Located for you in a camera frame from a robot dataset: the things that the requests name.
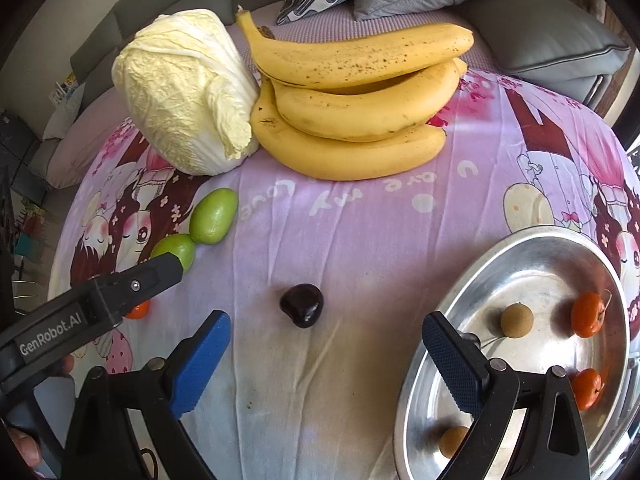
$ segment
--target longan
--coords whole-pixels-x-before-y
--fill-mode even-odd
[[[500,316],[500,326],[509,338],[524,337],[533,328],[533,312],[525,304],[513,303]]]
[[[466,426],[454,426],[445,431],[438,441],[440,452],[446,458],[452,458],[465,439],[467,431],[469,428]]]

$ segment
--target pink bedsheet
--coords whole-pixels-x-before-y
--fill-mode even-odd
[[[232,317],[230,349],[182,419],[214,474],[391,479],[396,402],[422,318],[510,232],[556,224],[595,240],[620,274],[635,337],[640,183],[610,128],[576,101],[480,71],[432,123],[447,133],[435,160],[361,182],[307,178],[264,150],[229,173],[190,177],[123,123],[66,219],[50,297],[148,258],[160,238],[187,231],[213,189],[238,190],[240,209],[145,319],[77,352],[79,383],[95,364],[124,372],[168,355],[220,308]],[[278,308],[302,282],[326,298],[309,330]]]

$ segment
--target metal tray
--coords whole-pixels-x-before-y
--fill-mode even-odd
[[[581,339],[571,330],[570,310],[574,299],[588,290],[609,290],[612,298],[603,329]],[[606,458],[606,443],[598,440],[618,403],[627,371],[629,326],[622,298],[615,270],[591,240],[565,228],[543,226],[519,231],[492,247],[460,277],[438,310],[460,332],[473,332],[485,343],[502,336],[502,310],[524,303],[535,316],[532,331],[521,339],[503,338],[486,346],[482,351],[488,358],[501,357],[515,370],[527,372],[544,373],[552,365],[562,365],[570,376],[584,368],[600,371],[606,387],[596,405],[581,413],[593,473]],[[502,477],[523,419],[524,410],[513,413],[488,480]],[[438,450],[440,435],[471,422],[456,407],[420,343],[396,415],[394,453],[400,479],[435,480],[447,464]],[[599,450],[593,453],[596,444]]]

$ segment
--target floor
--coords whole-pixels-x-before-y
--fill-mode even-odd
[[[39,261],[33,262],[24,259],[24,272],[22,279],[35,283],[14,283],[15,296],[35,296],[34,298],[16,298],[15,307],[22,310],[33,310],[47,301],[47,288],[49,275],[56,253],[58,240],[62,233],[66,215],[76,196],[79,186],[55,189],[48,192],[42,208],[46,211],[44,224],[43,248]]]

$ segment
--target screw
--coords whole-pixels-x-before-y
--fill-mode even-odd
[[[558,365],[554,365],[551,367],[551,373],[560,379],[562,379],[566,375],[564,368]]]
[[[162,359],[161,357],[154,357],[153,359],[149,360],[146,366],[149,368],[149,370],[160,370],[164,366],[164,359]]]
[[[93,368],[91,368],[91,370],[89,370],[89,378],[90,379],[97,379],[98,377],[100,377],[102,375],[102,372],[104,371],[104,368],[102,368],[101,366],[95,366]]]
[[[499,357],[497,357],[495,359],[491,359],[489,361],[489,365],[491,366],[491,368],[493,368],[497,372],[503,372],[503,371],[505,371],[507,369],[507,363],[504,362]]]

